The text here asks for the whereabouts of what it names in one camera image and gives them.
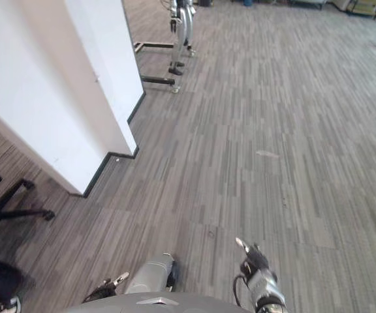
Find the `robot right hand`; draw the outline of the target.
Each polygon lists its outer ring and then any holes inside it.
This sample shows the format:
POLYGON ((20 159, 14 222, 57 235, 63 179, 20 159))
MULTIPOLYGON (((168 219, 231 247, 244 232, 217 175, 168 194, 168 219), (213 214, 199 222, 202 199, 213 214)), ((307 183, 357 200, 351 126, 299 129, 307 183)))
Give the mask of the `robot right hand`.
POLYGON ((235 238, 236 244, 245 252, 245 259, 240 264, 240 271, 250 280, 257 271, 267 270, 270 268, 267 257, 260 251, 256 245, 250 245, 239 237, 235 238))

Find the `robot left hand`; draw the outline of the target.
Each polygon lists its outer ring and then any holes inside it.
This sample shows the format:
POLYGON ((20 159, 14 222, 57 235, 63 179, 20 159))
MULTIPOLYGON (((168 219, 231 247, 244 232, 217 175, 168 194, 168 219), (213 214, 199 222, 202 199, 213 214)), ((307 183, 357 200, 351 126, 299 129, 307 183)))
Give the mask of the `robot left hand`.
POLYGON ((116 288, 129 277, 129 272, 124 272, 115 279, 107 278, 102 284, 97 286, 88 296, 84 298, 83 303, 113 297, 116 295, 116 288))

